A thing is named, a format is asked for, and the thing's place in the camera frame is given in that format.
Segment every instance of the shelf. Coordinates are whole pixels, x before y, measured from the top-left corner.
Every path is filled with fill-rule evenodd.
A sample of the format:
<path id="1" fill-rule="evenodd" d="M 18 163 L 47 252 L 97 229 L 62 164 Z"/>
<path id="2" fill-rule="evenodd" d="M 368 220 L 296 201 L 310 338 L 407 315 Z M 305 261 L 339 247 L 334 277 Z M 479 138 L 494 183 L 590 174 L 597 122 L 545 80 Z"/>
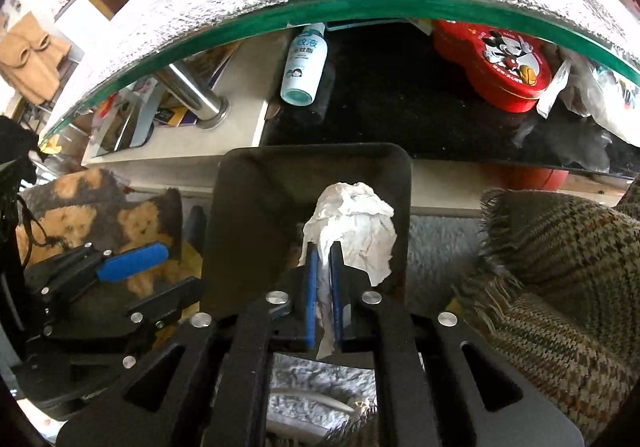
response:
<path id="1" fill-rule="evenodd" d="M 335 83 L 322 123 L 283 103 L 263 145 L 391 142 L 414 158 L 501 162 L 633 178 L 640 149 L 557 101 L 547 120 L 485 102 L 410 24 L 328 32 Z"/>
<path id="2" fill-rule="evenodd" d="M 103 156 L 95 156 L 97 146 L 90 145 L 82 165 L 106 167 L 128 178 L 136 188 L 210 189 L 211 170 L 217 168 L 220 156 L 259 144 L 268 101 L 280 84 L 292 37 L 292 30 L 282 30 L 242 42 L 213 87 L 230 105 L 219 126 L 155 127 L 143 146 Z"/>
<path id="3" fill-rule="evenodd" d="M 421 216 L 479 218 L 482 195 L 495 185 L 477 163 L 414 160 L 411 213 Z M 558 191 L 614 207 L 626 191 L 570 174 Z"/>

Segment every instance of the white shelf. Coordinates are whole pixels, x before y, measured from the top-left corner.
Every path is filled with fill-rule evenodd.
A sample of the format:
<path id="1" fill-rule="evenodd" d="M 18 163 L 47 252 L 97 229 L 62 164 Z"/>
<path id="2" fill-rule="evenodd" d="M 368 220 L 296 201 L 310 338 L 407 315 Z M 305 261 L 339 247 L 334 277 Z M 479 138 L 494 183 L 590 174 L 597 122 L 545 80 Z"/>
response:
<path id="1" fill-rule="evenodd" d="M 213 87 L 230 104 L 218 127 L 209 130 L 194 125 L 155 127 L 149 141 L 141 147 L 104 156 L 95 156 L 94 149 L 88 148 L 82 165 L 113 170 L 129 178 L 132 187 L 172 184 L 166 179 L 175 175 L 164 169 L 177 167 L 184 180 L 178 184 L 203 187 L 199 184 L 202 178 L 198 178 L 201 176 L 198 166 L 217 165 L 219 157 L 228 151 L 260 143 L 268 102 L 280 85 L 293 35 L 293 30 L 281 30 L 242 42 Z"/>

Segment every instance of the black tray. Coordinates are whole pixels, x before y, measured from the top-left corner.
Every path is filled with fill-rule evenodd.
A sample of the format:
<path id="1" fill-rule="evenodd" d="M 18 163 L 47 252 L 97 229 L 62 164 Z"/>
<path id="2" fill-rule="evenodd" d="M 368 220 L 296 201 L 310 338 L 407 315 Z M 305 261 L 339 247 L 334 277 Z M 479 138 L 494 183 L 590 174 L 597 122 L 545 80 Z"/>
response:
<path id="1" fill-rule="evenodd" d="M 295 267 L 302 225 L 322 191 L 337 182 L 364 182 L 393 207 L 398 238 L 392 274 L 380 289 L 391 293 L 404 284 L 411 207 L 411 159 L 404 150 L 389 143 L 235 149 L 223 157 L 213 193 L 202 311 L 238 312 Z"/>

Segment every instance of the white spray bottle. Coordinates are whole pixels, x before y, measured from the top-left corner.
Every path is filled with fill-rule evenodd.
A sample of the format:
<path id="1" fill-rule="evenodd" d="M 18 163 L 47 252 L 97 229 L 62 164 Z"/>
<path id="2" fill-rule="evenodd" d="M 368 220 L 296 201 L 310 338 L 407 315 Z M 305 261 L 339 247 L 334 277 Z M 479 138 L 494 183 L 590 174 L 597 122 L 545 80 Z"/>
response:
<path id="1" fill-rule="evenodd" d="M 326 60 L 324 24 L 305 26 L 289 47 L 280 96 L 293 106 L 308 106 L 318 91 Z"/>

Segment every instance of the brown coat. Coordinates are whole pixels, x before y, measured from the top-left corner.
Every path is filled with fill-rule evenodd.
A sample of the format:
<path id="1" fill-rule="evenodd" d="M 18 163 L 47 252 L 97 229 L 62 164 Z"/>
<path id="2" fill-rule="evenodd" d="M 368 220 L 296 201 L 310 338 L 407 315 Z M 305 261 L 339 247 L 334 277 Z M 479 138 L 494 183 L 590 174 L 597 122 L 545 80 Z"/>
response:
<path id="1" fill-rule="evenodd" d="M 46 33 L 31 12 L 0 40 L 0 74 L 28 101 L 52 100 L 60 87 L 58 65 L 71 44 Z"/>

